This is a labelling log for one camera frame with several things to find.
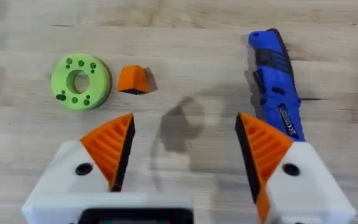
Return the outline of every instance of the black screw hole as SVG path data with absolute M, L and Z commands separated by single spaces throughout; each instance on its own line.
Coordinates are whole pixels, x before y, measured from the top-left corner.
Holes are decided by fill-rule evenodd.
M 60 100 L 60 101 L 65 101 L 66 100 L 66 96 L 63 94 L 57 94 L 56 95 L 56 99 Z
M 92 164 L 90 163 L 83 163 L 80 164 L 76 169 L 75 169 L 75 174 L 76 175 L 86 175 L 89 174 L 93 169 Z
M 292 163 L 287 163 L 283 165 L 283 170 L 286 174 L 291 175 L 291 176 L 298 176 L 300 175 L 301 171 L 299 170 L 299 168 L 292 164 Z

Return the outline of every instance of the orange block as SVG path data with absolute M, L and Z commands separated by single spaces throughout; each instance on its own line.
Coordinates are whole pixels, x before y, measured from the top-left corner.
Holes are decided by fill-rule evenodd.
M 134 115 L 126 114 L 80 139 L 112 191 L 121 191 L 134 135 Z
M 293 141 L 273 126 L 245 113 L 239 113 L 237 116 L 236 132 L 246 164 L 252 197 L 263 223 L 270 208 L 265 191 L 267 181 Z
M 118 91 L 135 95 L 148 93 L 146 71 L 139 65 L 124 67 L 119 74 Z

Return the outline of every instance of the wooden table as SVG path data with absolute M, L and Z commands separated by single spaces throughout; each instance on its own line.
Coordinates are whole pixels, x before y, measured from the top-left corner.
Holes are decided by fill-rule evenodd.
M 353 0 L 0 0 L 0 223 L 24 223 L 21 205 L 63 141 L 128 112 L 137 132 L 125 192 L 191 194 L 197 224 L 257 223 L 234 122 L 258 113 L 247 35 L 271 27 L 293 60 L 306 138 L 358 223 Z M 113 91 L 95 110 L 67 110 L 52 95 L 51 71 L 72 52 L 111 71 Z M 150 68 L 156 91 L 116 91 L 132 64 Z

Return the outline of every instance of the green ring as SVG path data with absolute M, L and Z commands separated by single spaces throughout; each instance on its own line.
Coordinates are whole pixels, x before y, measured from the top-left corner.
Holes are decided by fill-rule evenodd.
M 88 89 L 78 93 L 74 79 L 78 72 L 89 78 Z M 73 110 L 90 110 L 102 104 L 110 92 L 109 72 L 99 59 L 88 54 L 71 54 L 63 57 L 52 72 L 52 91 L 60 103 Z

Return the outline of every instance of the blue handle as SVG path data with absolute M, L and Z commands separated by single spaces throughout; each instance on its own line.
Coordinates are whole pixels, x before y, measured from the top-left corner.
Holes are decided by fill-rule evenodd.
M 295 141 L 305 141 L 299 114 L 300 98 L 280 33 L 276 29 L 252 32 L 248 41 L 255 49 L 257 71 L 253 75 L 266 122 Z

